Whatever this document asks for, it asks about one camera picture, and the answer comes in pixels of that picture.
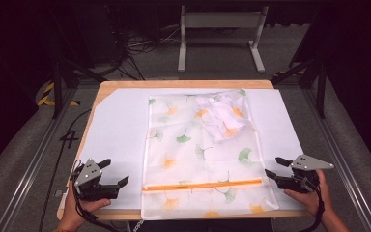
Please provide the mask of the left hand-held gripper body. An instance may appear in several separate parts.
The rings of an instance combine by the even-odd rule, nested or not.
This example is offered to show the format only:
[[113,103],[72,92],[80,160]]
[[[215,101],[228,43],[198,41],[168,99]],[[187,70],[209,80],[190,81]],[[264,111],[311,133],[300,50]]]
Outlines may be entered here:
[[84,201],[97,201],[103,198],[116,199],[119,193],[118,184],[102,185],[102,169],[92,159],[79,165],[71,175],[75,195]]

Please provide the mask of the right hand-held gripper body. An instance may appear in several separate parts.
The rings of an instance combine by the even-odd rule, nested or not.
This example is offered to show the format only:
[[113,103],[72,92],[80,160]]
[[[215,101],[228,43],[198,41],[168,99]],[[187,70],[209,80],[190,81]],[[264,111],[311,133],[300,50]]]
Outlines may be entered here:
[[292,168],[291,177],[277,176],[276,184],[280,189],[290,189],[299,193],[313,192],[320,185],[317,170],[332,169],[332,163],[299,155],[289,166]]

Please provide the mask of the leaf print mesh laundry bag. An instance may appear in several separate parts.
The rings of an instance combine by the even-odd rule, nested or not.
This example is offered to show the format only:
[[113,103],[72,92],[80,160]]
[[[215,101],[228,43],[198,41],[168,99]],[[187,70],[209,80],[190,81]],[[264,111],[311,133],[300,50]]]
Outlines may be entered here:
[[220,142],[195,115],[203,94],[149,97],[142,183],[146,220],[218,218],[279,208],[256,127]]

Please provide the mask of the white garment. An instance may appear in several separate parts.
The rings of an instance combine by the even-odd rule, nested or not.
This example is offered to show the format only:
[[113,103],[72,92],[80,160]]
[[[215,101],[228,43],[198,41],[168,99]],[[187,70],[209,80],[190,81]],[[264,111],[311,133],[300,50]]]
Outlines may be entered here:
[[194,117],[215,142],[231,139],[251,126],[244,89],[198,95]]

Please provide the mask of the person's left hand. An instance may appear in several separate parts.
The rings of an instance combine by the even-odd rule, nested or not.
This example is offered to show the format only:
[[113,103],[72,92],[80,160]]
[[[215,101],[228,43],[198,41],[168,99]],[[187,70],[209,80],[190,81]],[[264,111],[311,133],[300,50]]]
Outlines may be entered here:
[[[100,199],[98,201],[81,201],[80,205],[83,210],[90,213],[101,209],[105,206],[109,206],[111,201],[107,198]],[[57,228],[64,228],[67,230],[77,231],[83,224],[85,219],[76,210],[76,201],[73,193],[73,183],[69,182],[69,189],[65,200],[65,209],[60,219]]]

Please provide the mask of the person's right hand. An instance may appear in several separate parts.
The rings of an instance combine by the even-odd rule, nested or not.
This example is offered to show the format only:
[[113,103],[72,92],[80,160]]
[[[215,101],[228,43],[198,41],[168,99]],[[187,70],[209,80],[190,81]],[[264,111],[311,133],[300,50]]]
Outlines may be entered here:
[[[328,183],[326,181],[325,174],[322,170],[317,170],[317,174],[320,181],[320,191],[322,200],[324,202],[325,210],[323,212],[323,218],[328,218],[330,216],[333,216],[334,210],[331,206],[331,197],[328,190]],[[318,207],[319,207],[319,196],[316,192],[310,192],[310,193],[298,193],[293,190],[284,189],[284,193],[288,195],[289,197],[299,201],[301,203],[306,211],[310,213],[312,216],[317,216]]]

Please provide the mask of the white table mat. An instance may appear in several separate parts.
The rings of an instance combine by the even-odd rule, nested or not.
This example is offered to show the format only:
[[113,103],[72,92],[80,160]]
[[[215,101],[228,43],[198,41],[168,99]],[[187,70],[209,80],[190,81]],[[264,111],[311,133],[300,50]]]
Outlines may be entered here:
[[[111,210],[140,214],[149,97],[215,91],[215,88],[119,88],[105,99],[98,99],[78,154],[81,160],[112,160],[101,178],[107,184],[129,177],[128,185],[109,207]],[[273,89],[247,89],[245,92],[259,132],[265,166],[288,175],[290,170],[276,164],[274,159],[293,160],[302,153],[302,148],[280,92]]]

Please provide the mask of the black metal stand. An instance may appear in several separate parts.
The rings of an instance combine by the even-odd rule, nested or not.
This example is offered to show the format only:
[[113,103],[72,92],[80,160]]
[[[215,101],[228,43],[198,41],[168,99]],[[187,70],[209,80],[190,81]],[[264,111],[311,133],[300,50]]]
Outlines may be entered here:
[[63,100],[62,84],[66,83],[66,85],[72,89],[75,89],[78,85],[78,77],[74,70],[78,70],[81,73],[86,74],[87,76],[89,76],[92,79],[95,79],[99,83],[105,81],[104,77],[65,58],[56,59],[53,62],[52,67],[53,67],[52,80],[54,83],[54,102],[55,102],[53,119],[56,119],[60,115],[65,105],[65,101]]
[[302,62],[286,72],[276,74],[271,83],[273,85],[291,77],[295,73],[303,71],[303,75],[299,80],[299,86],[301,89],[310,89],[315,81],[317,83],[316,93],[316,109],[321,118],[325,118],[324,105],[325,105],[325,90],[327,82],[327,69],[325,67],[325,58],[317,57],[305,62]]

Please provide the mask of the yellow black hazard tape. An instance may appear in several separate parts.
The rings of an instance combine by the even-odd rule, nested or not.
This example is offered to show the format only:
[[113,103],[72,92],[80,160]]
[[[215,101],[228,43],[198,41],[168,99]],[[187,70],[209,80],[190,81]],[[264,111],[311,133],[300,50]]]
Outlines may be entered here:
[[50,106],[54,106],[55,105],[55,101],[50,101],[48,99],[49,94],[50,94],[50,92],[53,89],[54,89],[54,82],[53,81],[50,81],[47,84],[47,86],[45,87],[45,89],[43,91],[43,95],[41,96],[41,98],[38,101],[38,105],[50,105]]

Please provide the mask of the white metal stand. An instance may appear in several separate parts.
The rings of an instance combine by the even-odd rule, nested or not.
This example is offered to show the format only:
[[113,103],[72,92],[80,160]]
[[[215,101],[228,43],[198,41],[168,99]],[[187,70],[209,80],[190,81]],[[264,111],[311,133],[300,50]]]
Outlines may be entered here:
[[258,45],[265,26],[269,7],[254,12],[188,12],[181,8],[178,72],[186,71],[186,29],[187,28],[254,28],[254,37],[247,44],[258,73],[265,71]]

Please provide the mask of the aluminium floor rail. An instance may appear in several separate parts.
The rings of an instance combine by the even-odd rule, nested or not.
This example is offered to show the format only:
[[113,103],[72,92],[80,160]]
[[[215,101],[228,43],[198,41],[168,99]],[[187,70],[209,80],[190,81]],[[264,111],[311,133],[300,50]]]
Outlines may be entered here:
[[344,184],[346,191],[348,192],[354,207],[357,210],[358,217],[360,218],[364,229],[367,232],[371,232],[371,209],[361,192],[359,184],[355,179],[348,163],[345,161],[343,154],[328,126],[328,123],[323,119],[316,107],[316,98],[313,96],[311,90],[303,90],[302,94],[306,99],[309,107],[312,110],[314,117],[322,131],[322,134],[328,144],[329,154],[333,160],[333,163],[339,173],[339,176]]
[[43,139],[41,140],[27,169],[24,171],[23,176],[18,182],[10,203],[8,204],[5,212],[0,218],[0,232],[9,232],[10,228],[12,227],[18,211],[20,210],[30,188],[32,187],[39,173],[45,156],[47,155],[49,144],[54,136],[54,133],[58,130],[59,125],[64,118],[64,115],[75,93],[76,89],[68,89],[65,91],[64,97],[61,100],[63,107],[60,109],[57,116],[49,121],[49,125],[44,133]]

